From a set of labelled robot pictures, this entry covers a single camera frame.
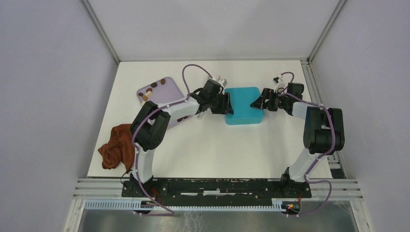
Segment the teal box lid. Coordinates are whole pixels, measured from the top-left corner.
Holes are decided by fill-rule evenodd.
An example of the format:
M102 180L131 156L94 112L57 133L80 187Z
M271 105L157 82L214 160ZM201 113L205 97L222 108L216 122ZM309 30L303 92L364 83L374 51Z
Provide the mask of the teal box lid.
M257 87L234 87L225 89L230 94L233 115L225 115L225 123L230 126L260 124L264 111L252 108L250 105L260 96Z

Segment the metal kitchen tongs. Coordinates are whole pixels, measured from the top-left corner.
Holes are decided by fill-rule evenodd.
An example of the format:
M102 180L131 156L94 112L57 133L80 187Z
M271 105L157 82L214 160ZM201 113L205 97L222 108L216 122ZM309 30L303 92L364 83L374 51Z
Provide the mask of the metal kitchen tongs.
M199 114L197 115L197 119L198 119L198 120L201 120L201 119L203 118L204 114L205 114L205 112L199 113Z

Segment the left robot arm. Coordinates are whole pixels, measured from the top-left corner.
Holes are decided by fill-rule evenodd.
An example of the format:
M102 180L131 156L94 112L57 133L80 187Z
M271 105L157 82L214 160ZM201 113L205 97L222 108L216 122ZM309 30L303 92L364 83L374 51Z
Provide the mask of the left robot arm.
M149 180L153 177L153 158L155 149L161 144L171 121L195 116L210 110L213 114L232 115L229 93L224 91L227 81L208 79L204 87L195 90L187 97L164 104L147 101L131 124L132 144L135 159L132 176L137 181L133 190L140 197L152 191Z

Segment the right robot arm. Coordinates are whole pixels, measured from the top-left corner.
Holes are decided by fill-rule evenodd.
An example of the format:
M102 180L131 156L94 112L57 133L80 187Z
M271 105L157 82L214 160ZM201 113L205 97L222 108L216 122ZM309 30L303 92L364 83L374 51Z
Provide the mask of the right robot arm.
M297 182L308 182L310 174L328 156L340 151L345 144L343 112L339 108L302 99L304 85L289 83L287 88L264 88L261 95L250 104L252 108L276 112L284 110L288 115L304 120L304 149L297 160L286 169L279 191L292 197L299 190Z

